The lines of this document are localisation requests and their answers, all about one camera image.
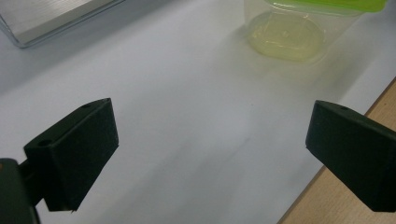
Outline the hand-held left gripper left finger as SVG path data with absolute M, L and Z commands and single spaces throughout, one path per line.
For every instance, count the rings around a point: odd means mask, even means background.
M 30 141 L 23 171 L 33 204 L 76 211 L 119 146 L 109 98 L 82 105 Z

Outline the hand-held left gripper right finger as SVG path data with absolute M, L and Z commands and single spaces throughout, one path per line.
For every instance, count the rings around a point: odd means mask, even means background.
M 306 148 L 374 212 L 396 212 L 396 132 L 342 105 L 316 101 Z

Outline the round green plastic bowl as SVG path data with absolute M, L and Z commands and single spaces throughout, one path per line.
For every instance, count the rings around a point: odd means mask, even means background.
M 323 54 L 365 13 L 388 0 L 244 0 L 247 41 L 260 54 L 295 62 Z

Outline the white wire two-tier rack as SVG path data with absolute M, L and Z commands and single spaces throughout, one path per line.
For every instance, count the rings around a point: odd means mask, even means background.
M 0 0 L 0 30 L 27 48 L 123 0 Z

